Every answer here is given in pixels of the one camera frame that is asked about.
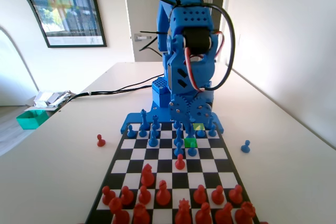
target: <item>green square marker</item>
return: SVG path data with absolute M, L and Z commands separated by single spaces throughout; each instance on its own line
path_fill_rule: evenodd
M 193 123 L 193 128 L 196 131 L 203 131 L 203 130 L 205 130 L 205 127 L 204 127 L 203 123 Z
M 191 143 L 195 143 L 195 148 L 197 148 L 196 138 L 194 138 L 194 137 L 189 137 L 189 138 L 185 138 L 185 139 L 184 139 L 184 146 L 185 146 L 186 148 L 190 148 L 190 147 L 191 147 Z

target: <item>floor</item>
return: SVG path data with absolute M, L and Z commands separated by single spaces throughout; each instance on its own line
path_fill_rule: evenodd
M 0 156 L 14 148 L 34 130 L 23 130 L 16 121 L 27 106 L 0 106 Z

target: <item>door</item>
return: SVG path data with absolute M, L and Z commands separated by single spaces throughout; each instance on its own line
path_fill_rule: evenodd
M 7 34 L 0 29 L 0 106 L 25 105 L 37 88 Z

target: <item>white wall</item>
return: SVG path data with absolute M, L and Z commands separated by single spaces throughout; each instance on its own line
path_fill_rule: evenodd
M 134 61 L 125 0 L 97 1 L 105 48 L 48 48 L 27 1 L 0 0 L 0 26 L 16 43 L 40 90 L 80 92 L 114 63 Z
M 228 12 L 234 69 L 336 146 L 335 0 L 228 0 Z

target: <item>white table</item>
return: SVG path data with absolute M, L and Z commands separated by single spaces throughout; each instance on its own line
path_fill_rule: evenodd
M 226 71 L 218 65 L 214 83 Z M 163 72 L 119 63 L 87 90 L 115 90 Z M 77 98 L 0 157 L 0 223 L 84 223 L 130 112 L 150 110 L 152 90 Z M 235 73 L 213 111 L 256 208 L 270 224 L 335 223 L 336 152 Z M 97 134 L 107 141 L 96 146 Z M 240 146 L 251 141 L 251 152 Z

